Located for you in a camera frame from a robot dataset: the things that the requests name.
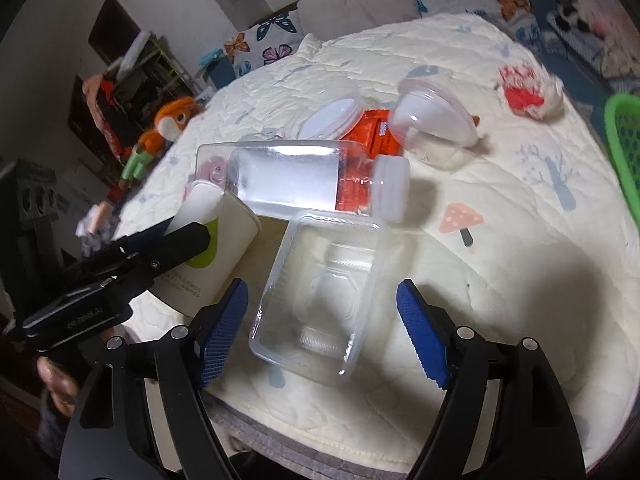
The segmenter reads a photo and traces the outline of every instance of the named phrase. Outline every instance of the metal screw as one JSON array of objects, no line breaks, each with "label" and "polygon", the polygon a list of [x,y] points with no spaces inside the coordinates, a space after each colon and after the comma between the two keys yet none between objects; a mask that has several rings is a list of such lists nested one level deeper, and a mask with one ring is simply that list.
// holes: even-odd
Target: metal screw
[{"label": "metal screw", "polygon": [[473,339],[476,333],[468,326],[461,326],[457,331],[458,337],[462,339]]},{"label": "metal screw", "polygon": [[171,337],[174,339],[182,339],[183,337],[187,337],[189,334],[189,329],[184,325],[174,326],[171,330]]},{"label": "metal screw", "polygon": [[536,350],[538,348],[538,343],[535,339],[526,337],[522,340],[522,346],[524,346],[524,348],[526,348],[527,350]]},{"label": "metal screw", "polygon": [[109,350],[115,350],[116,348],[119,348],[120,345],[122,345],[122,342],[124,341],[123,338],[121,338],[120,336],[113,336],[111,337],[108,341],[107,341],[107,348]]}]

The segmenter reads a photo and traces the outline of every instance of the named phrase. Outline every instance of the pink butterfly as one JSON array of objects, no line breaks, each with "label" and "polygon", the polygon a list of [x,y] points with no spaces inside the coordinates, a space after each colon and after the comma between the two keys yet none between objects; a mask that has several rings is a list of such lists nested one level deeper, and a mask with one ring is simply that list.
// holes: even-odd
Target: pink butterfly
[{"label": "pink butterfly", "polygon": [[268,65],[275,63],[277,60],[282,59],[293,54],[293,49],[289,45],[281,44],[278,48],[270,46],[262,52],[264,58],[264,64]]}]

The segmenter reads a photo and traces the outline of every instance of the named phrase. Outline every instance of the quilted mattress cover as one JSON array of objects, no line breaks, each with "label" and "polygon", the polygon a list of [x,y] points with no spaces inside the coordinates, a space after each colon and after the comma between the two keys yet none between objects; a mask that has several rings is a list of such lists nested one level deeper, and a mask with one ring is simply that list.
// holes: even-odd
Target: quilted mattress cover
[{"label": "quilted mattress cover", "polygon": [[[427,301],[487,339],[536,338],[568,397],[587,466],[606,454],[638,391],[638,229],[606,156],[568,99],[562,116],[549,123],[517,117],[503,103],[495,90],[498,68],[520,60],[537,63],[481,18],[440,14],[325,43],[309,35],[293,56],[213,97],[124,208],[119,235],[177,212],[199,145],[273,129],[294,138],[319,92],[345,76],[371,107],[392,105],[407,75],[429,77],[480,115],[479,133],[486,137],[486,153],[455,173],[408,155],[406,220],[393,231],[358,366],[340,388],[280,370],[248,349],[286,227],[264,219],[234,272],[249,284],[250,307],[223,377],[209,387],[213,394],[313,449],[409,471],[444,397],[425,377],[396,313],[395,287],[409,277]],[[469,248],[459,232],[443,232],[451,208],[468,208],[479,219]],[[127,326],[143,340],[182,322],[148,292],[132,307]],[[495,387],[488,391],[495,394]],[[483,417],[481,433],[490,429]],[[476,451],[481,461],[482,450]]]}]

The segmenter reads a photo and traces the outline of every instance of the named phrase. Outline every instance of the paper cup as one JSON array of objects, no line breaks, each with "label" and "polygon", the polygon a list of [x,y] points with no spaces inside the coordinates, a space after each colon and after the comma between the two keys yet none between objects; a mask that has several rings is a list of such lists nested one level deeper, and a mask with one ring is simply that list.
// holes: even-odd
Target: paper cup
[{"label": "paper cup", "polygon": [[158,276],[151,293],[193,317],[213,299],[260,230],[258,217],[238,198],[211,182],[196,180],[167,233],[198,222],[211,241],[203,253]]}]

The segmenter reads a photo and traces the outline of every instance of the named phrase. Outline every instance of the orange plush toy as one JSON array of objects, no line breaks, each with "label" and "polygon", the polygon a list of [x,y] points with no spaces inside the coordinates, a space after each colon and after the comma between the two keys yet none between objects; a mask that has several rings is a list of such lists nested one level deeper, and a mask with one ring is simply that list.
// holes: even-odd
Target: orange plush toy
[{"label": "orange plush toy", "polygon": [[132,187],[140,180],[165,143],[178,140],[189,120],[201,109],[193,97],[183,97],[160,108],[154,120],[155,128],[143,133],[134,146],[120,175],[120,188]]}]

